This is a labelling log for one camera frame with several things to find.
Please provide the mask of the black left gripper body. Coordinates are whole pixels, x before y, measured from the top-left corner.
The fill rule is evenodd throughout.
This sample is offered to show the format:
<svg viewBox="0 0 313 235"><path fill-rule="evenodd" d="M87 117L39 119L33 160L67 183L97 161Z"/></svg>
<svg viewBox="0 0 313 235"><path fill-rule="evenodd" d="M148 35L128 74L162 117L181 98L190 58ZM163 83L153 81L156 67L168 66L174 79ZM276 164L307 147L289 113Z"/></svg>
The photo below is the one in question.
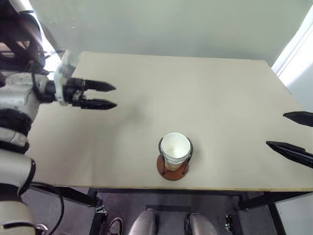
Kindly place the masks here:
<svg viewBox="0 0 313 235"><path fill-rule="evenodd" d="M70 78L63 86L64 101L79 107L84 99L85 82L81 78Z"/></svg>

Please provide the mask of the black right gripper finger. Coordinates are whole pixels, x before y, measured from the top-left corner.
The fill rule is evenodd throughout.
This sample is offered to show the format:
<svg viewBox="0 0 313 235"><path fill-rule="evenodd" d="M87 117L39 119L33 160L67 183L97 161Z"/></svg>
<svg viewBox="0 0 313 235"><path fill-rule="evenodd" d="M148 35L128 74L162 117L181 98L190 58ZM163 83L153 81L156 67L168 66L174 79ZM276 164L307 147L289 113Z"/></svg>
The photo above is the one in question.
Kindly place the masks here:
<svg viewBox="0 0 313 235"><path fill-rule="evenodd" d="M288 112L283 114L284 117L301 125L313 127L313 114L306 111Z"/></svg>
<svg viewBox="0 0 313 235"><path fill-rule="evenodd" d="M266 144L275 152L281 154L288 160L298 164L313 167L313 155L307 152L304 148L278 141L266 141Z"/></svg>

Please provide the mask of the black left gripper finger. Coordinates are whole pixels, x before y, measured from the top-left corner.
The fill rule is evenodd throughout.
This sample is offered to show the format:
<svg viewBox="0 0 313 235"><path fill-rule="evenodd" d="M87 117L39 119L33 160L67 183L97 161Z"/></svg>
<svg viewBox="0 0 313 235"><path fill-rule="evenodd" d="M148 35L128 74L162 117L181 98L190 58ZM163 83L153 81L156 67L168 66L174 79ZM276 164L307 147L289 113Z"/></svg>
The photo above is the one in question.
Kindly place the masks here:
<svg viewBox="0 0 313 235"><path fill-rule="evenodd" d="M95 90L99 92L109 92L116 89L115 86L102 81L94 81L94 80L84 80L84 89L87 90Z"/></svg>
<svg viewBox="0 0 313 235"><path fill-rule="evenodd" d="M117 104L104 99L84 99L81 101L81 109L109 110L116 106Z"/></svg>

